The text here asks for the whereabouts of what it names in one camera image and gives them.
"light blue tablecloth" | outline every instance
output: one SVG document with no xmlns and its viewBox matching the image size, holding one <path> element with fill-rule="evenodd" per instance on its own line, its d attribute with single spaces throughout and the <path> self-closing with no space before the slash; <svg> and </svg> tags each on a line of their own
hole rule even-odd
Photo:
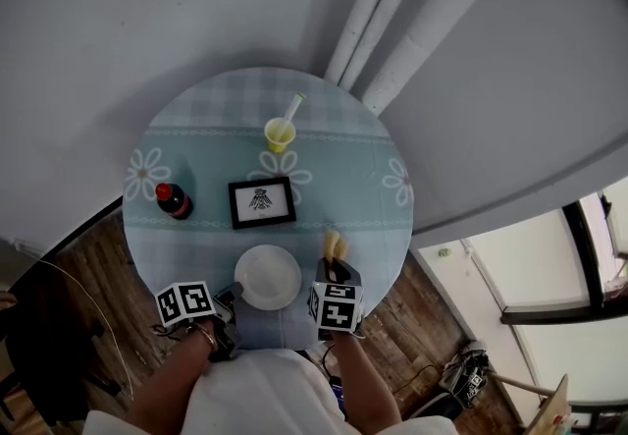
<svg viewBox="0 0 628 435">
<path fill-rule="evenodd" d="M 281 117 L 296 92 L 307 99 L 293 122 L 296 139 L 268 151 L 265 123 Z M 288 175 L 295 223 L 233 231 L 229 182 Z M 194 211 L 185 221 L 154 201 L 159 182 L 179 184 Z M 152 292 L 205 280 L 213 293 L 234 280 L 249 248 L 278 245 L 301 267 L 296 300 L 281 311 L 241 302 L 237 327 L 246 348 L 304 349 L 316 341 L 307 295 L 326 229 L 351 243 L 347 261 L 362 276 L 365 309 L 384 297 L 401 268 L 412 229 L 412 189 L 382 125 L 346 91 L 284 69 L 221 74 L 175 98 L 150 124 L 131 155 L 123 205 L 137 271 Z"/>
</svg>

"yellow cup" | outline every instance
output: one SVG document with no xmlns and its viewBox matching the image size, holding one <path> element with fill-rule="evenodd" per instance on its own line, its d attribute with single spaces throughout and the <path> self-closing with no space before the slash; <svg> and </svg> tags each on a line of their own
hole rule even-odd
<svg viewBox="0 0 628 435">
<path fill-rule="evenodd" d="M 268 140 L 268 148 L 272 152 L 284 152 L 288 144 L 294 140 L 296 136 L 296 129 L 294 128 L 293 123 L 288 123 L 286 126 L 286 130 L 282 135 L 281 140 L 277 140 L 276 134 L 277 129 L 282 125 L 283 117 L 276 117 L 275 119 L 271 119 L 266 126 L 264 127 L 264 135 Z"/>
</svg>

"black picture frame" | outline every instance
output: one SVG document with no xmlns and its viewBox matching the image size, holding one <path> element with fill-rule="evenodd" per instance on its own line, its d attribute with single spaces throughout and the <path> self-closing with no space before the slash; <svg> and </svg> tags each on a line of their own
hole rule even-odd
<svg viewBox="0 0 628 435">
<path fill-rule="evenodd" d="M 282 184 L 284 193 L 286 194 L 286 206 L 288 214 L 278 217 L 269 217 L 266 219 L 245 220 L 240 221 L 237 215 L 236 190 L 254 187 L 274 186 Z M 272 226 L 275 224 L 284 224 L 285 222 L 296 222 L 296 212 L 294 211 L 294 202 L 292 201 L 292 188 L 290 187 L 289 177 L 277 177 L 274 179 L 251 180 L 247 182 L 235 182 L 229 184 L 229 205 L 232 211 L 232 224 L 234 229 L 246 229 L 249 227 Z"/>
</svg>

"white flower pattern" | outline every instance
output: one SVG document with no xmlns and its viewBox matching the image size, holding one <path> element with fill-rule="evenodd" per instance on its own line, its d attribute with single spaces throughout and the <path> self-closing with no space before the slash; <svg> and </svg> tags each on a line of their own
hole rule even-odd
<svg viewBox="0 0 628 435">
<path fill-rule="evenodd" d="M 312 182 L 312 174 L 307 170 L 294 170 L 296 163 L 298 162 L 298 156 L 296 152 L 290 150 L 282 155 L 281 160 L 278 162 L 277 157 L 265 150 L 259 155 L 259 163 L 262 165 L 264 170 L 260 171 L 255 170 L 249 173 L 246 176 L 247 180 L 258 180 L 258 179 L 274 179 L 277 177 L 289 177 L 290 178 L 290 187 L 292 189 L 292 201 L 294 204 L 301 203 L 301 192 L 299 189 L 295 187 L 297 186 L 305 186 Z"/>
<path fill-rule="evenodd" d="M 394 200 L 397 206 L 405 206 L 406 204 L 414 201 L 414 191 L 410 184 L 410 178 L 408 172 L 403 165 L 392 158 L 389 160 L 389 166 L 391 167 L 394 175 L 386 175 L 382 178 L 382 185 L 388 189 L 397 189 Z"/>
<path fill-rule="evenodd" d="M 167 166 L 155 166 L 161 159 L 161 149 L 151 148 L 146 157 L 142 156 L 139 149 L 131 155 L 131 165 L 127 168 L 125 181 L 125 200 L 132 201 L 139 194 L 141 188 L 144 197 L 149 201 L 155 200 L 155 181 L 165 180 L 170 177 L 171 171 Z"/>
</svg>

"picture frame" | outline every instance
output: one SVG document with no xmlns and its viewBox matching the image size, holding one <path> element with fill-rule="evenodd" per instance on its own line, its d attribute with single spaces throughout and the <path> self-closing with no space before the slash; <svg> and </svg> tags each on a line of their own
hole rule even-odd
<svg viewBox="0 0 628 435">
<path fill-rule="evenodd" d="M 234 229 L 295 222 L 289 177 L 229 184 Z"/>
</svg>

